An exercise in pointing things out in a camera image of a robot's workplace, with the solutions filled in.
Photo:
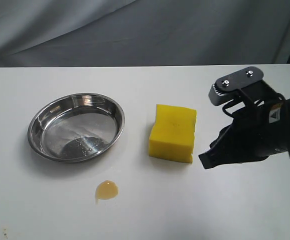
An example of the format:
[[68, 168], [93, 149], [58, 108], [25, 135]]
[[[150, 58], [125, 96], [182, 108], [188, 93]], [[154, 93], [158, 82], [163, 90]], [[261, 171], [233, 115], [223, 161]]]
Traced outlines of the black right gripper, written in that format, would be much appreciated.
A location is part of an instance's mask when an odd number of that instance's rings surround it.
[[289, 150], [287, 101], [282, 94], [252, 109], [233, 113], [232, 123], [220, 130], [210, 149], [198, 155], [204, 169], [234, 163], [260, 162]]

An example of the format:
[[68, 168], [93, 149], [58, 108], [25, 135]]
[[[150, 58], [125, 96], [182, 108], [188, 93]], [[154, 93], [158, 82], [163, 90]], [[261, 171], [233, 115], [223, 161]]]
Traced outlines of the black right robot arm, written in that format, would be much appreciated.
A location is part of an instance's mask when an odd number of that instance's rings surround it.
[[198, 157], [205, 169], [260, 162], [287, 152], [286, 133], [290, 137], [290, 99], [271, 100], [256, 110], [243, 107], [233, 112], [232, 123]]

